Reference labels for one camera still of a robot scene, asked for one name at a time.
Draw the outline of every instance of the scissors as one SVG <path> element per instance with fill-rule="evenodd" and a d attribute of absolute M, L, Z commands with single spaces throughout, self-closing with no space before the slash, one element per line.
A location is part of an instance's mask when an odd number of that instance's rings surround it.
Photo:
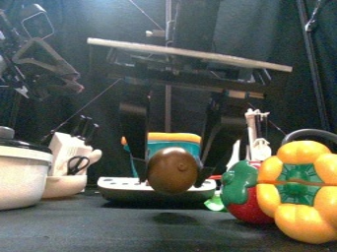
<path fill-rule="evenodd" d="M 67 163 L 67 175 L 75 175 L 82 169 L 90 166 L 90 159 L 86 156 L 74 156 Z"/>

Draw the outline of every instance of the handle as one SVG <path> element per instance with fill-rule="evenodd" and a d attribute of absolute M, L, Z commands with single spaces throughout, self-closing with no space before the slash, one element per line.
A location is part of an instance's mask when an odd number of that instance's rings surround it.
<path fill-rule="evenodd" d="M 299 137 L 323 137 L 324 139 L 332 141 L 337 145 L 337 135 L 325 130 L 317 129 L 301 129 L 291 132 L 284 138 L 281 145 L 285 145 Z"/>

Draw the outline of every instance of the pot lid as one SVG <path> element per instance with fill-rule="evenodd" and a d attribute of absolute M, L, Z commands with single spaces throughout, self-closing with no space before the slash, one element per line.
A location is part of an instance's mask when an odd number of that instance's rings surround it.
<path fill-rule="evenodd" d="M 8 136 L 14 136 L 12 131 L 11 128 L 0 126 L 0 157 L 51 161 L 51 149 L 46 146 L 10 139 Z"/>

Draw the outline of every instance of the black backdrop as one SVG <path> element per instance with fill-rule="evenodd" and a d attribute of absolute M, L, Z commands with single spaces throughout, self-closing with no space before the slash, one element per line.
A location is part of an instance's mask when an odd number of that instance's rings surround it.
<path fill-rule="evenodd" d="M 87 37 L 155 42 L 145 31 L 158 29 L 146 15 L 165 28 L 164 0 L 55 0 L 40 3 L 49 11 L 55 26 L 55 36 L 49 42 L 82 74 L 83 94 L 74 97 L 51 97 L 44 102 L 22 99 L 16 121 L 16 137 L 38 142 L 110 86 L 105 78 L 90 78 Z M 308 12 L 315 1 L 308 0 Z M 337 130 L 337 3 L 328 1 L 319 15 L 319 27 L 313 33 L 317 64 L 324 84 L 324 97 L 329 114 L 329 126 Z M 321 128 L 313 81 L 303 40 L 296 1 L 222 0 L 214 33 L 214 51 L 264 60 L 295 67 L 284 96 L 264 104 L 271 119 L 285 132 L 300 128 Z M 103 158 L 90 169 L 90 183 L 101 176 L 129 176 L 129 156 L 121 145 L 119 98 L 122 85 L 117 85 L 83 109 L 101 124 L 94 147 L 103 150 Z M 164 88 L 154 89 L 150 130 L 164 130 Z M 208 92 L 173 90 L 173 131 L 201 134 Z M 59 131 L 69 132 L 74 120 Z M 275 150 L 283 134 L 276 131 L 269 141 Z"/>

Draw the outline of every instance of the toy vegetable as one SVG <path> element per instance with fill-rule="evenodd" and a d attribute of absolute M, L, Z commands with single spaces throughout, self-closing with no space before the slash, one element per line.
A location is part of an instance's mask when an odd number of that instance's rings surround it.
<path fill-rule="evenodd" d="M 261 165 L 257 198 L 291 238 L 337 240 L 337 155 L 315 141 L 283 145 Z"/>
<path fill-rule="evenodd" d="M 260 162 L 240 161 L 221 177 L 221 201 L 228 211 L 242 221 L 271 223 L 275 220 L 261 211 L 257 201 Z"/>

